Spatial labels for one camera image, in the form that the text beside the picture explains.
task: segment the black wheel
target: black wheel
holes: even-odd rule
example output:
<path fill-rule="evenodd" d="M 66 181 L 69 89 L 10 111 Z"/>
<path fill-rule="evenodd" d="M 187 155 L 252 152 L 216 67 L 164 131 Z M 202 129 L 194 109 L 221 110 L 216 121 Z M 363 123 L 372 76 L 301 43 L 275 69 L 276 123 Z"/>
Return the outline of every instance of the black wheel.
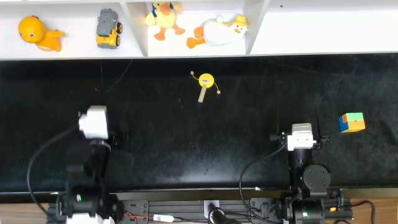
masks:
<path fill-rule="evenodd" d="M 118 23 L 116 24 L 116 32 L 117 32 L 118 34 L 121 34 L 121 33 L 123 32 L 123 25 L 122 25 L 120 22 L 118 22 Z"/>
<path fill-rule="evenodd" d="M 119 46 L 119 45 L 120 45 L 120 36 L 117 35 L 116 36 L 116 46 Z"/>

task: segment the yellow hat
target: yellow hat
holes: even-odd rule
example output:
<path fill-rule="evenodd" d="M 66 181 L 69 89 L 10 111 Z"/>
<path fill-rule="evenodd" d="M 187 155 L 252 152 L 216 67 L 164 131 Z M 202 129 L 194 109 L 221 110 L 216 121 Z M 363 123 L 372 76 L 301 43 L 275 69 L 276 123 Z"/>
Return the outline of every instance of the yellow hat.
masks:
<path fill-rule="evenodd" d="M 249 24 L 246 22 L 246 17 L 244 15 L 236 16 L 236 19 L 232 22 L 232 24 L 249 27 Z"/>

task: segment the black table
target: black table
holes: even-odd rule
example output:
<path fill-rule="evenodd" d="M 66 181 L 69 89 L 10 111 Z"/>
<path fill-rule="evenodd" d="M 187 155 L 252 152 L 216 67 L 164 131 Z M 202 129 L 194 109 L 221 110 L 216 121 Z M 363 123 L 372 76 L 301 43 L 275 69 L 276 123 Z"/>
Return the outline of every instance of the black table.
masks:
<path fill-rule="evenodd" d="M 331 169 L 331 186 L 398 185 L 398 55 L 24 61 L 0 63 L 0 192 L 26 192 L 30 157 L 46 140 L 77 124 L 90 105 L 108 107 L 123 147 L 109 158 L 112 191 L 228 189 L 242 168 L 275 151 L 269 135 L 312 123 L 330 143 L 314 160 Z M 198 82 L 215 86 L 198 103 Z M 366 130 L 340 134 L 338 117 L 363 112 Z M 34 164 L 34 191 L 63 190 L 66 165 L 88 150 L 78 131 Z M 287 153 L 252 166 L 245 187 L 288 189 Z"/>

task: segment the colorful cube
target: colorful cube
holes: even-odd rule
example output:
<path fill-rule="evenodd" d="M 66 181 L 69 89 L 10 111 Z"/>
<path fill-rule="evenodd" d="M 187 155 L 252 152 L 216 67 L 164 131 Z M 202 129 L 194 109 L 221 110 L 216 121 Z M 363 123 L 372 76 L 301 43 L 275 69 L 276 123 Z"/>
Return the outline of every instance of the colorful cube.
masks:
<path fill-rule="evenodd" d="M 357 132 L 365 129 L 362 113 L 346 113 L 338 118 L 342 133 Z"/>

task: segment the stuffed animal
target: stuffed animal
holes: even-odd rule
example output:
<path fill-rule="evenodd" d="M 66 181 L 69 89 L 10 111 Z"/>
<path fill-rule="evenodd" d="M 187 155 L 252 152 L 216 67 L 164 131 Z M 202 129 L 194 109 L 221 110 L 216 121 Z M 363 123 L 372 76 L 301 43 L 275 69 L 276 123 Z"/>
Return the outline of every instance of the stuffed animal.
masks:
<path fill-rule="evenodd" d="M 165 40 L 165 33 L 168 28 L 173 28 L 175 35 L 181 35 L 185 32 L 185 29 L 179 28 L 176 25 L 177 15 L 174 9 L 178 12 L 182 11 L 182 6 L 177 2 L 153 2 L 152 12 L 145 18 L 145 23 L 148 26 L 154 24 L 160 27 L 160 32 L 155 34 L 157 40 Z"/>
<path fill-rule="evenodd" d="M 192 49 L 199 44 L 210 46 L 230 44 L 242 38 L 248 27 L 249 24 L 242 15 L 238 15 L 231 23 L 224 22 L 224 19 L 219 16 L 216 20 L 207 21 L 203 26 L 197 27 L 194 31 L 196 39 L 188 38 L 187 46 Z"/>
<path fill-rule="evenodd" d="M 60 37 L 63 32 L 48 30 L 36 16 L 26 17 L 19 23 L 19 34 L 22 40 L 36 44 L 41 50 L 59 52 L 62 49 Z"/>

